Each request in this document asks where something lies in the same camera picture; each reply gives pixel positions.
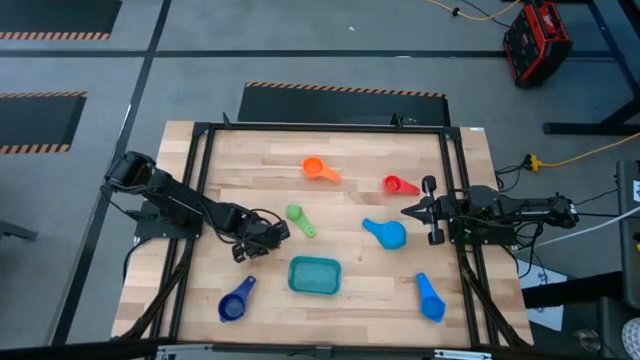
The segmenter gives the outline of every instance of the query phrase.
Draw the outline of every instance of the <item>wooden table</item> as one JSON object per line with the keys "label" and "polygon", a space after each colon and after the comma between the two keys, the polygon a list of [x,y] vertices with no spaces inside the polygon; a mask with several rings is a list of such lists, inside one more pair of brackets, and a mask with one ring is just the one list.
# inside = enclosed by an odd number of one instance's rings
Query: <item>wooden table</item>
{"label": "wooden table", "polygon": [[[160,145],[158,167],[176,179],[182,178],[192,127],[192,122],[168,122]],[[495,187],[484,131],[461,130],[471,183]],[[455,157],[453,144],[450,153]],[[335,185],[304,178],[300,164],[311,154],[322,156],[339,171],[342,182]],[[417,203],[419,198],[383,194],[382,179],[389,174],[414,184],[419,184],[425,175],[434,175],[440,184],[436,196],[444,194],[437,136],[216,131],[205,194],[247,208],[270,209],[283,218],[286,205],[300,204],[318,234],[309,239],[290,223],[291,237],[280,249],[236,264],[230,246],[220,242],[206,227],[196,242],[179,340],[468,347],[455,249],[448,243],[429,246],[429,227],[400,214],[401,208]],[[197,176],[194,177],[192,186],[197,181]],[[408,232],[407,245],[400,250],[384,250],[362,228],[364,217],[400,221]],[[114,335],[128,330],[156,295],[166,249],[167,240],[158,239],[133,254],[113,326]],[[340,292],[327,297],[290,290],[289,262],[297,255],[338,260],[343,270]],[[497,246],[485,246],[484,255],[494,302],[520,336],[532,342],[513,259]],[[427,274],[447,303],[440,324],[425,319],[419,311],[414,278],[418,272]],[[222,324],[218,301],[248,275],[256,276],[257,283],[247,313],[237,322]],[[172,304],[170,299],[161,334],[168,332]],[[476,311],[481,339],[487,342],[482,306],[477,299]]]}

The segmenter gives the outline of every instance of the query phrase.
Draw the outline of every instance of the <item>wire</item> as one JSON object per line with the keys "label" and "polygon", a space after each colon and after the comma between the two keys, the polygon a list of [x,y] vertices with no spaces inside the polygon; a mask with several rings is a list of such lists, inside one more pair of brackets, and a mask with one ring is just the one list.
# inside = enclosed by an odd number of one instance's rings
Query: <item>wire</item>
{"label": "wire", "polygon": [[[460,1],[462,1],[463,3],[465,3],[465,4],[469,5],[469,6],[471,6],[471,7],[472,7],[472,8],[474,8],[474,9],[476,9],[476,10],[480,11],[482,14],[484,14],[484,15],[486,15],[486,16],[491,16],[491,15],[487,14],[484,10],[480,9],[478,6],[476,6],[476,5],[475,5],[474,3],[472,3],[472,2],[469,2],[469,1],[467,1],[467,0],[460,0]],[[503,22],[501,22],[501,21],[498,21],[498,20],[496,20],[495,18],[491,18],[491,21],[493,21],[494,23],[496,23],[496,24],[498,24],[498,25],[502,25],[502,26],[504,26],[504,27],[510,27],[509,25],[507,25],[507,24],[505,24],[505,23],[503,23]]]}
{"label": "wire", "polygon": [[522,231],[522,229],[526,228],[527,226],[531,226],[531,225],[538,225],[538,223],[537,222],[530,222],[530,223],[526,223],[526,224],[520,226],[515,231],[516,237],[533,239],[533,235],[520,235],[520,231]]}
{"label": "wire", "polygon": [[569,239],[569,238],[572,238],[574,236],[578,236],[578,235],[586,234],[586,233],[591,232],[591,231],[598,230],[598,229],[603,228],[603,227],[605,227],[607,225],[615,224],[616,222],[618,222],[618,221],[620,221],[620,220],[622,220],[622,219],[624,219],[624,218],[626,218],[626,217],[628,217],[630,215],[633,215],[638,211],[640,211],[640,206],[638,206],[638,207],[636,207],[634,209],[631,209],[631,210],[627,211],[626,213],[616,217],[615,219],[611,219],[611,220],[609,220],[607,222],[604,222],[604,223],[602,223],[600,225],[596,225],[596,226],[590,227],[588,229],[584,229],[584,230],[581,230],[581,231],[578,231],[578,232],[574,232],[574,233],[571,233],[571,234],[568,234],[568,235],[560,236],[560,237],[555,238],[555,239],[551,239],[549,241],[545,241],[542,244],[540,244],[538,247],[546,246],[546,245],[549,245],[549,244],[553,244],[553,243],[558,242],[560,240]]}
{"label": "wire", "polygon": [[129,249],[129,251],[127,251],[127,255],[124,257],[124,264],[122,265],[122,282],[123,283],[127,279],[127,270],[129,269],[129,258],[131,258],[131,254],[133,254],[133,252],[136,251],[137,248],[139,248],[140,246],[146,243],[147,243],[147,240],[140,239],[140,242],[135,244],[131,249]]}
{"label": "wire", "polygon": [[542,264],[542,260],[540,260],[540,257],[538,256],[538,254],[535,253],[535,251],[533,251],[533,249],[531,249],[531,251],[533,252],[533,256],[535,256],[536,260],[538,260],[538,264],[540,264],[540,268],[542,269],[542,276],[544,276],[544,284],[549,285],[549,277],[547,277],[547,270],[545,270],[544,265]]}
{"label": "wire", "polygon": [[[527,166],[527,162],[526,161],[522,161],[520,164],[518,165],[509,165],[509,166],[505,166],[502,169],[498,169],[496,171],[494,171],[495,177],[496,177],[496,183],[498,184],[498,190],[502,193],[502,192],[507,192],[513,188],[516,187],[516,185],[518,185],[518,181],[520,181],[520,172],[522,171],[522,169]],[[518,175],[516,177],[516,181],[513,185],[511,185],[508,189],[504,189],[504,181],[502,181],[502,179],[500,178],[500,175],[505,175],[505,174],[509,174],[512,173],[514,171],[518,172]]]}
{"label": "wire", "polygon": [[458,9],[458,8],[455,8],[455,9],[454,8],[450,8],[449,6],[447,6],[447,5],[443,4],[443,3],[437,2],[435,0],[425,0],[425,1],[426,2],[430,2],[430,3],[434,4],[434,5],[440,6],[443,9],[451,11],[451,13],[454,16],[460,15],[460,16],[462,16],[464,18],[467,18],[469,20],[475,20],[475,21],[491,20],[491,19],[493,19],[493,18],[495,18],[497,16],[500,16],[500,15],[504,14],[505,12],[509,11],[509,9],[511,9],[512,7],[514,7],[516,4],[518,4],[520,2],[520,0],[516,0],[511,5],[507,6],[506,8],[498,11],[497,13],[495,13],[493,15],[488,15],[486,17],[476,17],[476,16],[467,15],[467,14],[463,13],[462,11],[460,11],[460,9]]}
{"label": "wire", "polygon": [[513,183],[513,185],[509,186],[506,189],[503,189],[504,188],[504,182],[500,178],[497,178],[498,179],[498,189],[499,189],[499,191],[501,193],[503,193],[503,192],[507,192],[507,191],[512,190],[513,188],[515,188],[516,185],[518,185],[518,181],[520,181],[520,173],[521,172],[522,172],[522,168],[519,168],[518,169],[518,175],[516,176],[516,181]]}
{"label": "wire", "polygon": [[635,139],[638,136],[640,136],[640,132],[636,133],[634,135],[628,136],[628,137],[626,137],[626,138],[624,138],[624,139],[622,139],[622,140],[620,140],[618,142],[615,142],[613,144],[609,144],[609,145],[603,146],[601,148],[597,148],[595,150],[587,151],[584,154],[581,154],[581,155],[572,157],[571,159],[567,159],[567,160],[560,161],[560,162],[557,162],[557,163],[547,164],[547,163],[543,162],[542,160],[536,160],[537,166],[538,167],[558,167],[558,166],[566,165],[566,164],[569,164],[571,162],[578,161],[580,159],[584,159],[587,156],[593,155],[595,153],[599,153],[600,151],[603,151],[603,150],[606,150],[606,149],[610,149],[610,148],[612,148],[614,146],[622,145],[622,144],[626,143],[627,141]]}
{"label": "wire", "polygon": [[[595,217],[617,217],[620,214],[594,214],[594,213],[577,213],[578,216],[595,216]],[[627,216],[627,219],[640,219],[640,216]]]}
{"label": "wire", "polygon": [[538,226],[536,227],[536,231],[533,234],[533,239],[531,240],[531,242],[529,242],[528,244],[520,248],[520,250],[522,250],[524,248],[530,247],[531,251],[529,252],[529,268],[527,268],[527,271],[523,275],[518,276],[518,278],[522,279],[523,277],[529,275],[529,273],[531,272],[531,268],[533,266],[533,256],[535,255],[536,241],[538,240],[538,237],[542,235],[543,231],[544,231],[544,223],[540,221],[538,222]]}
{"label": "wire", "polygon": [[576,205],[576,206],[582,205],[582,204],[587,203],[589,201],[600,199],[601,197],[603,197],[605,195],[613,194],[614,192],[618,192],[618,189],[616,188],[616,189],[613,189],[613,190],[605,191],[605,192],[603,192],[602,194],[600,194],[598,196],[594,196],[592,198],[589,198],[589,199],[586,199],[586,200],[582,200],[582,201],[577,202],[577,203],[573,203],[573,205]]}
{"label": "wire", "polygon": [[480,223],[480,224],[485,224],[487,226],[493,226],[493,227],[504,227],[504,228],[512,228],[513,227],[513,225],[504,225],[504,224],[492,223],[492,222],[489,222],[489,221],[476,219],[474,217],[467,216],[467,215],[458,215],[457,218],[471,220],[471,221],[475,221],[475,222]]}
{"label": "wire", "polygon": [[113,200],[111,200],[111,198],[107,195],[107,189],[106,187],[100,186],[100,194],[102,195],[102,197],[105,198],[105,200],[107,200],[109,202],[109,204],[111,204],[114,208],[118,209],[118,211],[120,211],[121,213],[123,213],[124,215],[126,215],[127,217],[136,220],[133,216],[131,216],[131,214],[129,214],[127,211],[125,211],[123,208],[121,208],[120,206],[118,206],[118,204],[116,204],[115,202],[113,202]]}
{"label": "wire", "polygon": [[515,262],[516,264],[516,274],[520,274],[520,265],[518,264],[518,259],[516,259],[516,256],[513,255],[513,252],[511,252],[511,250],[509,250],[508,247],[506,247],[505,245],[500,245],[501,248],[504,249],[504,251],[507,252],[507,254],[509,254],[509,256],[511,256],[511,258],[513,259],[513,262]]}

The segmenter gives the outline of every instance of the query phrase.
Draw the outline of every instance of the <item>gray floor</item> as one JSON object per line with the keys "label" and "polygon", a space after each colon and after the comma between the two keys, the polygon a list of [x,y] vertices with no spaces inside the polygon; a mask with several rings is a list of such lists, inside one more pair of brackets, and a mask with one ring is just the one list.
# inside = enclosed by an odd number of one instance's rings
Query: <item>gray floor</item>
{"label": "gray floor", "polygon": [[[474,3],[490,13],[505,4]],[[616,2],[597,3],[640,77],[640,41]],[[126,0],[107,42],[0,41],[0,50],[146,49],[160,4],[160,0]],[[560,10],[575,49],[606,49],[585,6],[563,5]],[[505,15],[504,21],[513,13]],[[496,24],[452,18],[422,0],[183,0],[173,2],[160,49],[498,50],[502,33]],[[139,58],[0,59],[0,91],[89,92],[69,153],[0,157],[0,218],[40,233],[32,243],[14,238],[0,241],[4,290],[0,348],[48,341],[141,64]],[[513,86],[503,59],[156,59],[129,149],[155,154],[167,120],[218,121],[222,111],[235,118],[246,81],[446,93],[453,125],[486,129],[496,167],[517,163],[526,153],[549,162],[562,160],[618,140],[545,136],[541,124],[595,122],[631,99],[624,77],[611,60],[570,60],[544,87],[521,90]],[[548,196],[559,191],[579,201],[613,189],[615,162],[637,159],[639,144],[631,142],[570,166],[523,173],[510,195]],[[115,200],[125,208],[139,206],[137,199],[117,196]],[[580,210],[615,212],[615,196]],[[600,221],[584,218],[579,228]],[[131,246],[133,229],[123,215],[108,212],[70,341],[109,337],[122,285],[122,260]],[[541,240],[558,233],[548,229]],[[618,231],[611,227],[542,247],[539,255],[545,266],[572,276],[616,270],[620,266]]]}

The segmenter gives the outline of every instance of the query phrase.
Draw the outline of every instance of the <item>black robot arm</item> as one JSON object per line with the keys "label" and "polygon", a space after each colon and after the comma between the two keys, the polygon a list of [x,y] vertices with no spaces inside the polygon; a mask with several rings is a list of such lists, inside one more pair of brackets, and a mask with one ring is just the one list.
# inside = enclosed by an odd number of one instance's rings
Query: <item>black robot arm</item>
{"label": "black robot arm", "polygon": [[[260,210],[215,202],[176,181],[168,172],[156,168],[155,161],[144,154],[127,152],[113,164],[104,178],[105,186],[114,191],[142,195],[156,205],[160,210],[158,216],[164,221],[188,226],[203,219],[217,234],[231,239],[236,262],[242,262],[246,257],[266,255],[289,237],[284,220],[271,224],[258,214]],[[134,219],[141,216],[136,211],[127,213]]]}
{"label": "black robot arm", "polygon": [[514,226],[520,223],[540,222],[569,229],[579,221],[571,200],[557,193],[549,198],[513,199],[488,186],[474,185],[436,199],[433,176],[426,176],[422,186],[426,196],[401,212],[423,224],[432,224],[432,244],[444,242],[442,230],[433,226],[438,220],[450,222],[452,237],[464,235],[465,244],[496,245],[516,244]]}

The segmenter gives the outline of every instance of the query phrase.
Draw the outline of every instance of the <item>hazard tape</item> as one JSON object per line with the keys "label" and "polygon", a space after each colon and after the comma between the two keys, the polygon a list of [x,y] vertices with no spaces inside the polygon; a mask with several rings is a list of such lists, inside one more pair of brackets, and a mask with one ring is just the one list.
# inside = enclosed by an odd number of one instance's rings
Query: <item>hazard tape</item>
{"label": "hazard tape", "polygon": [[0,32],[0,40],[107,40],[102,32]]}
{"label": "hazard tape", "polygon": [[43,93],[0,93],[0,98],[57,97],[57,96],[87,97],[87,92],[86,91],[58,91],[58,92],[43,92]]}
{"label": "hazard tape", "polygon": [[424,97],[436,97],[436,98],[442,98],[442,99],[446,98],[445,94],[432,93],[432,92],[426,92],[426,91],[387,90],[387,89],[376,89],[376,88],[357,88],[357,87],[349,87],[349,86],[303,85],[303,84],[272,83],[272,82],[262,82],[262,81],[248,82],[245,86],[246,87],[265,87],[265,88],[275,88],[275,89],[336,91],[336,92],[363,93],[363,94],[424,96]]}
{"label": "hazard tape", "polygon": [[[87,97],[87,92],[86,91],[58,91],[58,92],[37,92],[37,93],[0,93],[0,98],[33,98],[33,97],[60,97],[60,96]],[[67,152],[69,151],[70,147],[71,147],[71,144],[0,145],[0,155]]]}
{"label": "hazard tape", "polygon": [[0,155],[67,152],[70,144],[2,145]]}

